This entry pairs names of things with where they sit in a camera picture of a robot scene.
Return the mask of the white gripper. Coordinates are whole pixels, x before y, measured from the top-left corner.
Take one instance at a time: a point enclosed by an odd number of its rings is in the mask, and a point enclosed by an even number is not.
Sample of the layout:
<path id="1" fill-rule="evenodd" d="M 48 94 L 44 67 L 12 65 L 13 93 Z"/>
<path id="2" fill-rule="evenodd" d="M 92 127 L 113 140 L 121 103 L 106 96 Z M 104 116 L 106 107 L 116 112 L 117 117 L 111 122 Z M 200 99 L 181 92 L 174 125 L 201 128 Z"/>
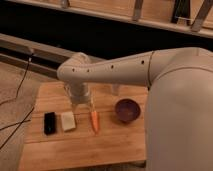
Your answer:
<path id="1" fill-rule="evenodd" d="M 88 109 L 90 113 L 95 112 L 95 105 L 93 102 L 89 102 L 91 99 L 91 93 L 89 86 L 86 83 L 66 84 L 64 86 L 72 104 L 71 109 L 73 114 L 76 114 L 78 104 L 88 103 Z"/>

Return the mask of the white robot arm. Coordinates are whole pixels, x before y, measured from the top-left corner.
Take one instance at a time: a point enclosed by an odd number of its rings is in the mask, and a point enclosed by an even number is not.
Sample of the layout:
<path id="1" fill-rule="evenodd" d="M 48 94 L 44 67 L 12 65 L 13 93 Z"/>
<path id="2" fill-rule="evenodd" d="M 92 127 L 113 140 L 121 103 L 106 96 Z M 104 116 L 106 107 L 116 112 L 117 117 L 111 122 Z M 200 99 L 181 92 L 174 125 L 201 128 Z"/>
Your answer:
<path id="1" fill-rule="evenodd" d="M 147 171 L 213 171 L 213 52 L 154 50 L 90 63 L 76 53 L 57 69 L 74 99 L 88 83 L 145 86 Z"/>

